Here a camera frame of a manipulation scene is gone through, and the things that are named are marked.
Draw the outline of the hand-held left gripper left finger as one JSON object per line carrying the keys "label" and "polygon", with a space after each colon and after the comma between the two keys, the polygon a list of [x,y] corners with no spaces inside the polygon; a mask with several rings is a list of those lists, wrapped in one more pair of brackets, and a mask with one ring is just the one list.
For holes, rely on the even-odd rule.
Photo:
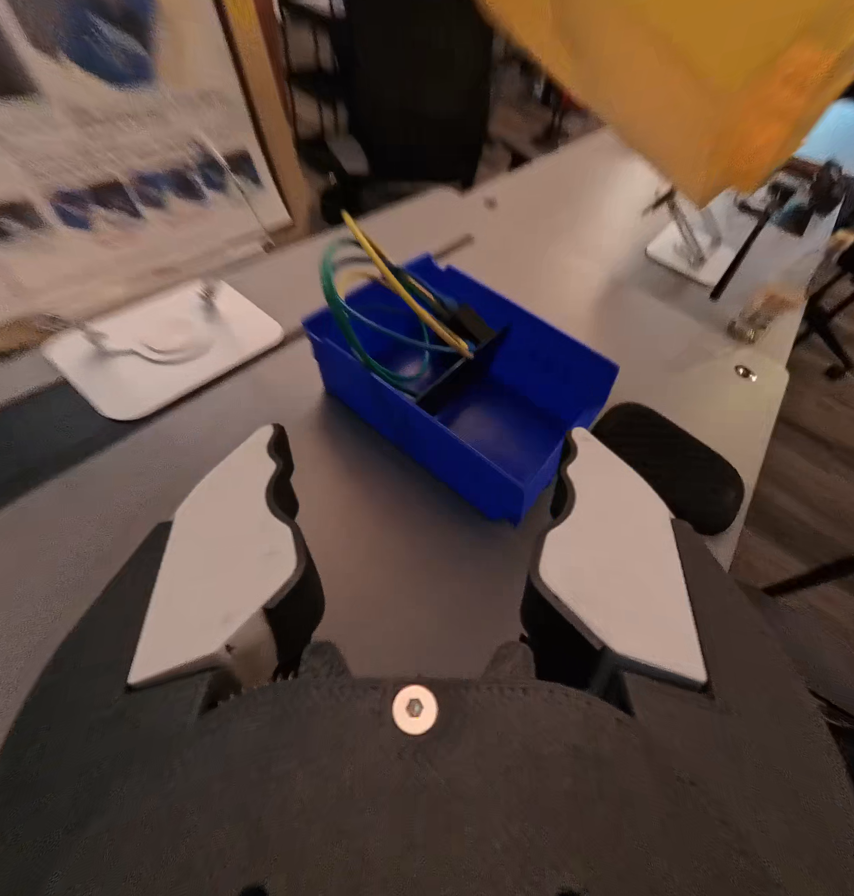
{"label": "hand-held left gripper left finger", "polygon": [[287,431],[266,425],[175,511],[130,689],[210,670],[245,689],[296,677],[326,601],[298,522],[294,469]]}

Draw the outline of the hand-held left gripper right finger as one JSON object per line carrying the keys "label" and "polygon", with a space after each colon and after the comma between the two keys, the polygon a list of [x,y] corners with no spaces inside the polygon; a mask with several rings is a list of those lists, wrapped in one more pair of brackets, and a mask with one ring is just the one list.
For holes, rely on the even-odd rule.
{"label": "hand-held left gripper right finger", "polygon": [[530,584],[612,670],[692,690],[709,683],[674,529],[657,492],[589,430],[566,438],[566,500],[540,536]]}

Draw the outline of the blue plastic bin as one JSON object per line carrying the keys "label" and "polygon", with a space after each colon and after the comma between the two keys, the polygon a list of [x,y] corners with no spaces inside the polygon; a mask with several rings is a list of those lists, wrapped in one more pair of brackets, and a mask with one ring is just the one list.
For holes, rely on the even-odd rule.
{"label": "blue plastic bin", "polygon": [[598,418],[618,365],[455,266],[423,254],[405,268],[495,330],[510,325],[488,375],[435,417],[417,407],[462,356],[341,239],[319,264],[326,306],[303,321],[323,386],[488,520],[518,525],[555,477],[566,435]]}

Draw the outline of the yellow plastic bin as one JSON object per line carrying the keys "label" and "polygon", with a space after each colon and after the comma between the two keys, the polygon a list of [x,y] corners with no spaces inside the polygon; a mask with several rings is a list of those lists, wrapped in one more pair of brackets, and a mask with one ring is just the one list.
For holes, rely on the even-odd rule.
{"label": "yellow plastic bin", "polygon": [[697,207],[755,191],[854,80],[854,1],[480,5]]}

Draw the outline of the black rounded object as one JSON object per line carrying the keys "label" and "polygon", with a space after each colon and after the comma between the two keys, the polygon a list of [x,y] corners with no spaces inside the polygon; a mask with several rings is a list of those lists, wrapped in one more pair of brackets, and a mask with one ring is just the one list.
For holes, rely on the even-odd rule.
{"label": "black rounded object", "polygon": [[658,411],[622,402],[605,412],[591,432],[699,535],[718,536],[736,520],[745,499],[737,469]]}

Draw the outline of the clear glass jar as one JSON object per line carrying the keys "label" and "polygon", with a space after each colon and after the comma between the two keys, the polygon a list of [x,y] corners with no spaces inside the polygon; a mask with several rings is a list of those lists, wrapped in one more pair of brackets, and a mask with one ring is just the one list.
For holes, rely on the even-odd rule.
{"label": "clear glass jar", "polygon": [[803,303],[803,293],[794,287],[768,285],[761,287],[729,321],[726,333],[735,342],[755,344],[772,324]]}

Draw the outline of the black office chair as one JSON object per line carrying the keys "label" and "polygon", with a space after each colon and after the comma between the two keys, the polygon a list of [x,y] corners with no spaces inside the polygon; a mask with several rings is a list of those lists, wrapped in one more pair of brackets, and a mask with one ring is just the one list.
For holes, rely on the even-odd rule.
{"label": "black office chair", "polygon": [[819,267],[828,277],[809,293],[793,347],[818,338],[835,359],[824,375],[838,381],[854,371],[854,361],[833,329],[834,321],[854,305],[854,218],[833,233]]}

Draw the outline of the large black bin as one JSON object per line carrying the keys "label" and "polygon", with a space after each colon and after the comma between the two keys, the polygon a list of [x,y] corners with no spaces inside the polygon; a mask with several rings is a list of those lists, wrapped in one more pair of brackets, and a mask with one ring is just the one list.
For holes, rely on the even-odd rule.
{"label": "large black bin", "polygon": [[344,2],[351,131],[384,182],[470,188],[488,136],[493,31],[472,1]]}

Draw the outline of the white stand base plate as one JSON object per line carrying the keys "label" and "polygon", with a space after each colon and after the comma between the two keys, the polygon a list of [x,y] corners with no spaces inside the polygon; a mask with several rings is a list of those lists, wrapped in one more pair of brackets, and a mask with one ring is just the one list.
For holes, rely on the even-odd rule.
{"label": "white stand base plate", "polygon": [[193,280],[90,322],[42,355],[101,416],[145,419],[277,348],[285,330],[221,280]]}

